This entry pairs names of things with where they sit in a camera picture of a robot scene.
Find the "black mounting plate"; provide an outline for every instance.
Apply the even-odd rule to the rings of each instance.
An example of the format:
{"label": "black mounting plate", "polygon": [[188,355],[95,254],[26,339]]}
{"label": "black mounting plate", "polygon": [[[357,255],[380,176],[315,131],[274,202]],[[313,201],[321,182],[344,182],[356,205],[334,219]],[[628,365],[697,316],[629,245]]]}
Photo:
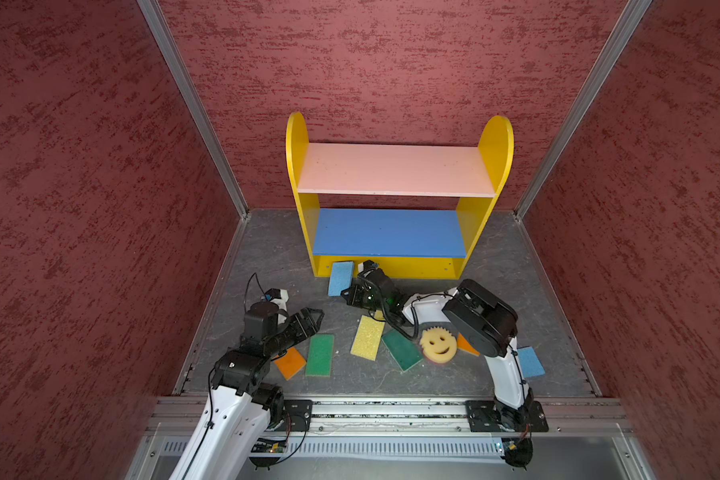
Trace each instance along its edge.
{"label": "black mounting plate", "polygon": [[[283,400],[286,408],[286,421],[291,419],[291,432],[307,432],[309,424],[312,422],[312,400]],[[268,432],[284,432],[286,430],[286,422],[281,422],[278,427]]]}
{"label": "black mounting plate", "polygon": [[[500,415],[493,400],[467,400],[464,404],[467,407],[467,420],[469,420],[470,431],[508,432],[500,424]],[[536,401],[531,402],[528,407],[528,431],[548,432],[549,430],[547,417],[541,408],[541,404]]]}

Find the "cable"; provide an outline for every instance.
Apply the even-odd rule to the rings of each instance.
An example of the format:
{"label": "cable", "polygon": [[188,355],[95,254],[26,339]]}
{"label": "cable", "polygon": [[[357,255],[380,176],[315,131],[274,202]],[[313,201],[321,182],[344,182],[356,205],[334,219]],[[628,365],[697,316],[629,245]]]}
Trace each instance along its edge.
{"label": "cable", "polygon": [[288,445],[288,439],[291,437],[291,414],[286,412],[286,445]]}
{"label": "cable", "polygon": [[296,454],[296,452],[298,452],[298,450],[302,447],[302,445],[304,445],[304,440],[306,440],[306,438],[307,438],[307,430],[309,430],[309,428],[307,428],[307,419],[300,415],[294,415],[294,417],[299,417],[301,420],[304,421],[304,436],[302,437],[301,442],[298,444],[298,447],[296,447],[296,450],[291,452],[291,454],[288,455],[287,457],[280,458],[277,462],[271,464],[270,467],[276,466],[279,463],[283,463],[285,460],[288,460],[290,457],[294,456],[294,454]]}
{"label": "cable", "polygon": [[216,369],[211,369],[210,372],[208,372],[208,400],[211,404],[211,415],[208,418],[208,423],[206,424],[206,430],[202,433],[202,438],[200,439],[200,443],[197,444],[197,448],[195,448],[195,453],[192,455],[192,459],[190,460],[190,464],[186,466],[186,470],[184,470],[184,475],[182,475],[181,480],[184,480],[186,478],[186,474],[190,472],[190,468],[192,468],[192,463],[195,461],[195,457],[197,456],[197,453],[200,451],[200,447],[202,447],[202,442],[206,439],[206,435],[208,435],[208,430],[213,428],[213,395],[211,395],[211,376],[213,375],[213,371]]}
{"label": "cable", "polygon": [[256,277],[256,284],[259,285],[259,290],[262,292],[262,295],[266,295],[264,293],[264,289],[262,288],[262,284],[259,283],[259,274],[257,272],[253,272],[253,274],[248,279],[248,283],[246,283],[246,292],[242,294],[242,311],[247,312],[248,306],[246,305],[246,302],[248,301],[248,287],[251,285],[251,280],[253,280],[253,277]]}
{"label": "cable", "polygon": [[384,314],[384,320],[387,323],[389,323],[389,325],[392,328],[394,328],[396,331],[400,332],[403,335],[403,337],[405,337],[406,339],[411,340],[411,341],[415,340],[416,337],[418,337],[418,318],[416,316],[414,316],[413,335],[409,334],[402,328],[402,324],[407,322],[407,320],[405,318],[402,319],[403,320],[402,322],[397,322],[397,323],[390,322],[390,319],[397,318],[398,320],[400,320],[400,317],[397,315],[395,315],[393,317],[392,314],[389,312],[389,305],[387,304],[387,301],[384,298],[384,295],[382,294],[382,290],[380,288],[378,288],[378,286],[375,283],[371,282],[364,276],[358,275],[357,278],[362,280],[365,283],[365,285],[367,285],[368,288],[371,289],[372,294],[380,299],[380,303],[382,304],[382,313]]}
{"label": "cable", "polygon": [[416,334],[418,333],[418,315],[416,314],[416,307],[414,307],[413,304],[416,303],[416,302],[418,302],[418,301],[420,301],[420,300],[423,300],[423,299],[427,298],[428,296],[450,296],[451,298],[454,297],[453,295],[451,295],[451,294],[448,293],[448,292],[443,292],[443,293],[429,293],[429,294],[424,295],[424,296],[417,296],[417,297],[416,297],[416,300],[413,300],[413,301],[411,302],[411,314],[413,315],[413,324],[414,324],[414,326],[416,327],[415,330],[414,330],[414,338],[416,337]]}
{"label": "cable", "polygon": [[513,349],[512,346],[507,345],[507,348],[510,352],[512,352],[512,358],[514,359],[514,365],[518,369],[518,375],[520,376],[520,393],[522,394],[523,398],[525,398],[525,385],[528,383],[526,379],[523,378],[523,372],[520,370],[520,364],[518,362],[518,351]]}

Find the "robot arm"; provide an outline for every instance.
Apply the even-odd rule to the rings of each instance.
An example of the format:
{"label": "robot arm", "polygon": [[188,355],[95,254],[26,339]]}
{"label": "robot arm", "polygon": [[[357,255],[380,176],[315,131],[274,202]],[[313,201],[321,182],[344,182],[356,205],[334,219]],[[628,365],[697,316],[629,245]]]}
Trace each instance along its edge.
{"label": "robot arm", "polygon": [[170,480],[235,478],[259,436],[284,419],[282,389],[261,380],[273,358],[320,330],[324,315],[305,308],[287,317],[287,300],[268,290],[246,312],[240,347],[214,365],[206,408]]}
{"label": "robot arm", "polygon": [[[534,397],[518,361],[518,314],[511,306],[473,280],[445,292],[405,295],[371,261],[362,265],[356,280],[342,292],[347,304],[383,309],[387,323],[410,340],[422,323],[453,323],[488,364],[494,380],[496,422],[509,431],[525,429]],[[402,323],[406,328],[413,325],[413,333],[408,334]]]}

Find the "orange sponge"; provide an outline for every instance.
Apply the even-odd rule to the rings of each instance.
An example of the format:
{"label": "orange sponge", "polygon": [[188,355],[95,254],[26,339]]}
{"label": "orange sponge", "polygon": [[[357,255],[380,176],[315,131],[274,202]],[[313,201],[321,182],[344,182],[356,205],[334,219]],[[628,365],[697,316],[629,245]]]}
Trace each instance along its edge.
{"label": "orange sponge", "polygon": [[298,373],[298,370],[303,369],[306,364],[307,362],[302,354],[295,348],[289,348],[283,358],[275,360],[275,365],[277,365],[278,370],[286,380],[293,378]]}
{"label": "orange sponge", "polygon": [[456,346],[459,350],[463,350],[466,353],[471,353],[474,356],[480,356],[480,353],[472,348],[472,345],[469,344],[467,339],[465,339],[461,333],[458,334],[458,338],[456,339]]}

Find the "yellow sponge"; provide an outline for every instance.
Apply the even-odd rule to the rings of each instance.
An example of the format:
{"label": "yellow sponge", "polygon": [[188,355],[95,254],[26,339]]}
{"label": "yellow sponge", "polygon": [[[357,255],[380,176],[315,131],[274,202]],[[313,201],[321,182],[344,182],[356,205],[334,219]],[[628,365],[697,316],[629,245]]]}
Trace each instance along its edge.
{"label": "yellow sponge", "polygon": [[293,347],[289,348],[282,358],[275,360],[275,365],[277,365],[278,370],[286,380],[293,378],[298,370],[303,369],[306,364],[307,362],[302,354]]}
{"label": "yellow sponge", "polygon": [[378,343],[382,340],[382,332],[384,332],[384,322],[377,322],[370,316],[363,315],[360,319],[360,325],[358,325],[358,331],[355,333],[352,350],[349,352],[364,359],[375,361]]}

